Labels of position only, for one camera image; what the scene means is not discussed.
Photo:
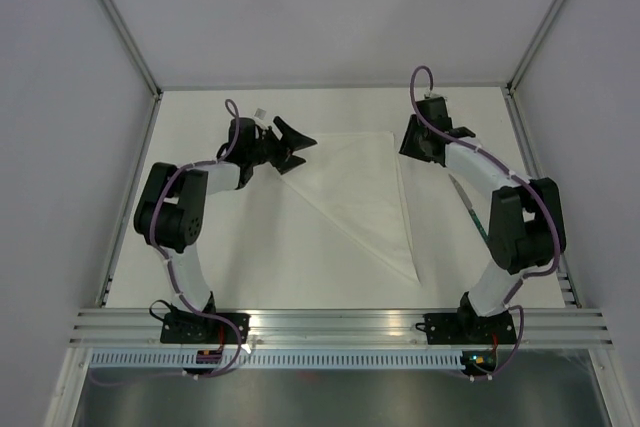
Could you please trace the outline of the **white cloth napkin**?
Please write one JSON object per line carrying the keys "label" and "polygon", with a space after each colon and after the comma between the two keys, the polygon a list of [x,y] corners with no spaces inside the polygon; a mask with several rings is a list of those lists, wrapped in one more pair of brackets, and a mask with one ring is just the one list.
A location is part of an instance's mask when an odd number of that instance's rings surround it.
{"label": "white cloth napkin", "polygon": [[388,270],[420,282],[393,133],[320,134],[283,181]]}

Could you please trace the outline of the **knife with teal handle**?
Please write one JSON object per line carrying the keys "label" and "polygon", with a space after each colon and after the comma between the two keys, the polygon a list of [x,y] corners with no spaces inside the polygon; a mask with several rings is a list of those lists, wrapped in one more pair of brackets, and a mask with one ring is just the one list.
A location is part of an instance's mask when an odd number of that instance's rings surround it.
{"label": "knife with teal handle", "polygon": [[451,174],[448,175],[454,189],[456,190],[460,200],[462,201],[469,217],[471,218],[472,222],[474,223],[474,226],[476,228],[476,230],[478,231],[479,235],[481,236],[483,242],[485,244],[488,244],[488,233],[485,230],[485,228],[483,227],[475,209],[474,206],[471,202],[471,199],[469,198],[468,194],[466,193],[466,191],[464,190],[464,188],[462,187],[462,185],[458,182],[458,180],[452,176]]}

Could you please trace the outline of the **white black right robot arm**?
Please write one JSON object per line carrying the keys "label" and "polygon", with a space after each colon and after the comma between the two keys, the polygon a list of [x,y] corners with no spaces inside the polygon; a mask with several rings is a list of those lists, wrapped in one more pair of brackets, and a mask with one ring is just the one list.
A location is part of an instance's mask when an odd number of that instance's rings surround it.
{"label": "white black right robot arm", "polygon": [[484,227],[490,261],[455,313],[424,321],[430,341],[511,344],[508,305],[525,280],[553,274],[566,249],[559,188],[550,178],[521,176],[484,149],[473,131],[456,127],[441,96],[413,103],[401,155],[463,177],[490,203]]}

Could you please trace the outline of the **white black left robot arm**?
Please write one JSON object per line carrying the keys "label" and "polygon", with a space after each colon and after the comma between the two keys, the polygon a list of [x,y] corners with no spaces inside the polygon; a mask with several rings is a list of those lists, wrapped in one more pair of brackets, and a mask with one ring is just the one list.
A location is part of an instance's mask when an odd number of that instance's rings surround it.
{"label": "white black left robot arm", "polygon": [[244,313],[218,312],[204,278],[197,240],[208,197],[244,188],[256,167],[271,165],[284,175],[304,165],[299,151],[316,140],[275,117],[272,125],[239,117],[216,156],[183,167],[157,162],[149,172],[134,213],[133,226],[162,257],[173,291],[160,316],[163,344],[241,345],[249,331]]}

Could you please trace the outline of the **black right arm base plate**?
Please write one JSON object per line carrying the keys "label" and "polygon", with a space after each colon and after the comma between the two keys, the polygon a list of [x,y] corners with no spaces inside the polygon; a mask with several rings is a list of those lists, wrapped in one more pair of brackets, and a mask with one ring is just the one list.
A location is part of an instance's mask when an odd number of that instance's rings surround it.
{"label": "black right arm base plate", "polygon": [[513,317],[508,312],[471,320],[463,320],[454,312],[427,313],[416,329],[426,334],[429,345],[513,345],[517,340]]}

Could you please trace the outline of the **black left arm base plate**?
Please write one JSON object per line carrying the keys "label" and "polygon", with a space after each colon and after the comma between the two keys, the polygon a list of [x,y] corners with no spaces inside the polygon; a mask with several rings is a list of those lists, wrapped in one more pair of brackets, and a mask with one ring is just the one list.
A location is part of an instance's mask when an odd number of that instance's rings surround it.
{"label": "black left arm base plate", "polygon": [[164,316],[161,344],[244,344],[250,330],[247,313],[219,313],[214,320],[178,310]]}

